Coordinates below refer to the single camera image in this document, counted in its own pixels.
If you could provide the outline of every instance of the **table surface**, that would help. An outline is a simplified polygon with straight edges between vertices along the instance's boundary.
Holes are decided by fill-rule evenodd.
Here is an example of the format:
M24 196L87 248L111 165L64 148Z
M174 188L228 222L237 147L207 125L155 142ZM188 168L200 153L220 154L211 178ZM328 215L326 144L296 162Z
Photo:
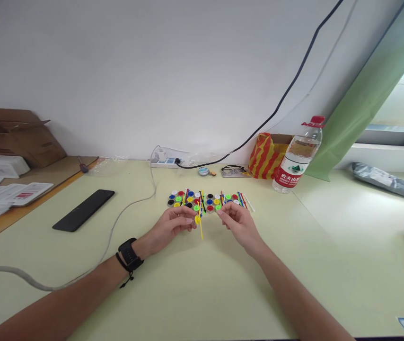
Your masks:
M24 269L57 286L91 268L121 209L148 196L146 162L130 161L111 177L82 176L0 234L0 265ZM108 255L148 231L174 190L246 193L263 239L355 337L399 336L404 330L404 198L334 170L331 182L303 176L294 193L269 180L200 177L195 170L154 169L155 197L130 207ZM397 174L404 179L404 174ZM75 233L51 226L97 189L116 194ZM135 271L71 340L263 340L294 338L265 276L217 215L182 233ZM0 323L46 295L0 273Z

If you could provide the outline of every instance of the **black bracelet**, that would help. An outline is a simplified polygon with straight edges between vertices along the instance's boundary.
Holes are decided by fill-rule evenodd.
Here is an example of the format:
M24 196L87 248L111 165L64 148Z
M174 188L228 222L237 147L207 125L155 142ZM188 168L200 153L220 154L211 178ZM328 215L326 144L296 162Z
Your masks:
M120 262L120 264L123 266L123 268L124 268L126 271L128 271L128 274L130 275L130 277L128 278L128 280L127 280L126 282L124 282L124 283L120 286L120 289L121 289L121 288L123 288L123 287L126 285L126 283L128 283L130 280L133 280L134 277L132 276L132 271L128 268L128 266L127 266L125 263L123 263L122 259L121 259L120 256L118 255L118 252L115 254L115 256L116 256L117 260Z

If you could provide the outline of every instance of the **water bottle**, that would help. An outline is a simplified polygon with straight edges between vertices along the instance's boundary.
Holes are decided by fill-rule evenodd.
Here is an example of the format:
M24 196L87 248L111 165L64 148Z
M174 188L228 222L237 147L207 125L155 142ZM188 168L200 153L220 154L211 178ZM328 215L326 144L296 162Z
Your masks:
M306 126L304 132L295 135L281 164L273 172L275 190L287 194L297 185L320 147L324 121L323 116L312 116L310 123L302 124L302 126Z

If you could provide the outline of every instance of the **phone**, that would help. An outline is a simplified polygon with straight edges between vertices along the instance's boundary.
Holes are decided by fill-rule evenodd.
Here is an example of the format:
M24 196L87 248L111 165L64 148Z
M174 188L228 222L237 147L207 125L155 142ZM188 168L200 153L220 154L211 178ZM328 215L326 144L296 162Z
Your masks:
M54 230L74 232L82 226L102 205L114 195L114 191L99 189L66 216L60 219L52 228Z

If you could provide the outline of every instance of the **red bottle cap on water bottle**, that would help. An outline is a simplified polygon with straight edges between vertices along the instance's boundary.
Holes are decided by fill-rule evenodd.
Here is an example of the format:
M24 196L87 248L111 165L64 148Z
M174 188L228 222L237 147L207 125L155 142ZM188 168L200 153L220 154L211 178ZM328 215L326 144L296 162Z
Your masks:
M322 124L324 121L325 121L324 116L312 116L311 122L309 122L309 123L303 122L301 125L302 126L312 126L312 127L316 127L316 128L323 128L325 126Z

